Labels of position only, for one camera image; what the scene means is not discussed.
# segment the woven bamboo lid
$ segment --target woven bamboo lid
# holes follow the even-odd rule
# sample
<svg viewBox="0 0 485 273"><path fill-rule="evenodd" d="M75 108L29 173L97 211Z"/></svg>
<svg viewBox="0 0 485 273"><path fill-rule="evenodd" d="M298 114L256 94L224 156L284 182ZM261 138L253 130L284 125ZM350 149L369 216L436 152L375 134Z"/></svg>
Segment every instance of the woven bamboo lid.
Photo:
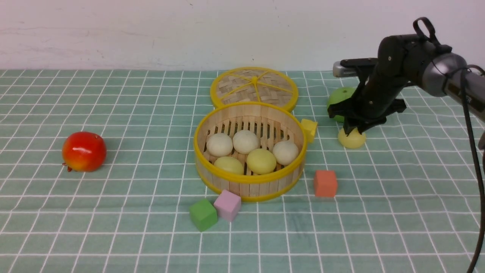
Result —
<svg viewBox="0 0 485 273"><path fill-rule="evenodd" d="M298 88L279 71L243 67L217 77L210 87L210 98L216 108L234 102L264 102L291 112L298 100Z"/></svg>

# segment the black cable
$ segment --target black cable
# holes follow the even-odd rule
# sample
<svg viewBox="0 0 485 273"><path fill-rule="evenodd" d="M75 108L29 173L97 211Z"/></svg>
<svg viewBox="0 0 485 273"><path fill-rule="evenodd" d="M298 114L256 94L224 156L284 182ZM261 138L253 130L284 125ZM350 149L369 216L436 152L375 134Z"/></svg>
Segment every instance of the black cable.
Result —
<svg viewBox="0 0 485 273"><path fill-rule="evenodd" d="M468 110L468 100L467 100L467 91L466 91L466 72L470 68L475 68L478 69L482 74L485 74L485 71L476 65L468 65L465 68L461 69L461 75L460 75L460 89L461 89L461 101L463 105L463 114L465 116L465 122L467 124L467 132L468 132L468 138L470 141L470 148L471 148L471 155L473 157L473 163L475 165L475 172L477 175L477 181L478 181L478 190L480 192L480 231L478 233L478 241L477 245L475 247L475 252L473 254L473 258L471 259L470 266L468 267L467 273L472 273L473 270L475 269L475 266L477 264L478 258L480 256L480 252L482 250L482 245L484 241L484 235L485 235L485 190L484 190L484 182L482 179L482 172L480 170L480 162L478 161L478 154L477 154L477 149L475 146L475 138L473 137L473 127L471 125L471 120L470 120L470 113ZM485 162L485 153L482 156L482 161Z"/></svg>

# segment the orange cube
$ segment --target orange cube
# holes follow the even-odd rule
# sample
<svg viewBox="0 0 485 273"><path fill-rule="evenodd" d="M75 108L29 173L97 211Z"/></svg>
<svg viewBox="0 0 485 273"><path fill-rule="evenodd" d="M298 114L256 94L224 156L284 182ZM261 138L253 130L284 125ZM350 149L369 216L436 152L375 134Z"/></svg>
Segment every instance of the orange cube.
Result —
<svg viewBox="0 0 485 273"><path fill-rule="evenodd" d="M334 171L318 170L313 178L315 196L335 197L337 194L337 176Z"/></svg>

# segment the yellow cube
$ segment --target yellow cube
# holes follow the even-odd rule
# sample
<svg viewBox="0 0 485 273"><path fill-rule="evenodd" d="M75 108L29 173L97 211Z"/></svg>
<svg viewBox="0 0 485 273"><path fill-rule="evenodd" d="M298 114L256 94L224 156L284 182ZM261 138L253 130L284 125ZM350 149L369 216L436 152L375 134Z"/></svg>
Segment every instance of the yellow cube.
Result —
<svg viewBox="0 0 485 273"><path fill-rule="evenodd" d="M315 138L315 134L317 133L318 123L309 119L302 119L301 124L303 126L303 129L307 133L308 142L312 143L313 139Z"/></svg>

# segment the yellow ball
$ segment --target yellow ball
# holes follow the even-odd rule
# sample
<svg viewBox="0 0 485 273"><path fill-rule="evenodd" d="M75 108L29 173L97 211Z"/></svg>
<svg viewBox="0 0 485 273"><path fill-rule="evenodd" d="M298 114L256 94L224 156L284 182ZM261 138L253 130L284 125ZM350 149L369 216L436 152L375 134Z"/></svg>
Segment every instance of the yellow ball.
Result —
<svg viewBox="0 0 485 273"><path fill-rule="evenodd" d="M214 166L234 174L244 174L244 166L234 157L221 156L216 159Z"/></svg>
<svg viewBox="0 0 485 273"><path fill-rule="evenodd" d="M267 174L276 168L276 157L266 149L252 150L246 158L247 166L256 174Z"/></svg>
<svg viewBox="0 0 485 273"><path fill-rule="evenodd" d="M357 128L353 129L347 136L342 129L339 131L339 142L343 147L347 149L357 149L360 148L365 143L365 133L360 134Z"/></svg>

